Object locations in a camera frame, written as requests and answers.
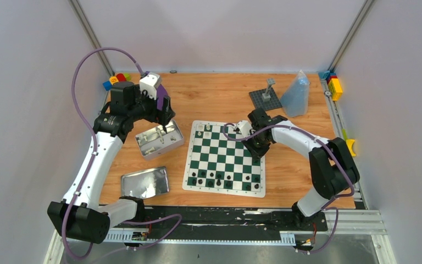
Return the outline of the silver tin box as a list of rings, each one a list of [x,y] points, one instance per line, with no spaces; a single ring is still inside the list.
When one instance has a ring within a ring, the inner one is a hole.
[[[142,157],[149,161],[182,146],[185,138],[175,120],[171,120],[165,130],[161,125],[135,136]]]

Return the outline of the green white chess board mat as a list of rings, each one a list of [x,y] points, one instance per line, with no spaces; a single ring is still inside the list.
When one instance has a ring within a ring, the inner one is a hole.
[[[223,122],[195,120],[182,188],[187,191],[264,198],[265,158],[253,159],[241,134]]]

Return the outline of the silver tin lid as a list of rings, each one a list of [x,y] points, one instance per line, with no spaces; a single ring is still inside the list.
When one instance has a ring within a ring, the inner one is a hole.
[[[148,199],[170,191],[165,166],[124,174],[120,178],[121,196]]]

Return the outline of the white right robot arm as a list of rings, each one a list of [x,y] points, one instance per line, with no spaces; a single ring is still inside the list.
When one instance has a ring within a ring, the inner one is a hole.
[[[265,110],[253,110],[234,130],[240,133],[253,159],[262,158],[272,144],[282,144],[309,161],[312,188],[292,209],[293,225],[301,230],[314,222],[314,215],[340,197],[354,194],[360,180],[357,166],[344,139],[327,139],[294,125],[287,118],[270,117]]]

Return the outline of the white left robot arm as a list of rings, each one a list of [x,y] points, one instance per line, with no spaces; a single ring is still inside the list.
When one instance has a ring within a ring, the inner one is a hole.
[[[88,128],[92,140],[72,186],[60,202],[52,201],[47,214],[62,238],[100,244],[108,231],[124,222],[140,227],[146,221],[142,199],[121,196],[100,205],[99,198],[114,158],[138,120],[165,127],[175,116],[163,85],[122,81],[110,90],[110,101]]]

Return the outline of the purple metronome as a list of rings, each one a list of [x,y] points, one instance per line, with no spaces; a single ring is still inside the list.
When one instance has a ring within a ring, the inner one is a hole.
[[[170,108],[170,96],[162,84],[157,88],[157,109],[167,110]]]

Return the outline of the colourful toy block stack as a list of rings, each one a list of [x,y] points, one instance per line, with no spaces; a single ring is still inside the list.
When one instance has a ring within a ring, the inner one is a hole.
[[[131,76],[128,73],[118,73],[115,76],[111,76],[106,82],[103,83],[103,87],[106,91],[111,90],[112,86],[121,81],[130,81]]]

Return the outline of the grey lego baseplate with tower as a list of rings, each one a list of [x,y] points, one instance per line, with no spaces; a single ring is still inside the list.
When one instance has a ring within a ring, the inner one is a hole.
[[[265,111],[282,108],[282,104],[273,88],[275,80],[273,78],[268,78],[266,83],[266,88],[248,93],[254,108],[262,108]]]

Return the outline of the blue plastic bag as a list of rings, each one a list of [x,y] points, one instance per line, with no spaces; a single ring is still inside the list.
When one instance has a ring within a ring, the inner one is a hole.
[[[280,98],[282,108],[287,116],[293,118],[308,112],[310,82],[305,72],[300,70],[289,88]]]

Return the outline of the yellow curved block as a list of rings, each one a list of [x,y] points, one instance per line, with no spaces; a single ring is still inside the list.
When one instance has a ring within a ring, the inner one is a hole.
[[[355,142],[356,142],[355,139],[346,139],[346,145],[347,145],[347,148],[348,148],[348,150],[349,150],[349,152],[350,152],[350,154],[351,154],[352,157],[356,157],[357,156],[357,154],[356,154],[356,152],[354,150],[354,143]]]

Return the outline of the yellow red blue duplo bricks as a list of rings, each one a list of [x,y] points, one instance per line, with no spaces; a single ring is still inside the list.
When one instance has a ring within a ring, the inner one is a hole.
[[[325,80],[333,101],[338,101],[343,95],[343,89],[336,73],[321,71],[318,73],[321,80]]]

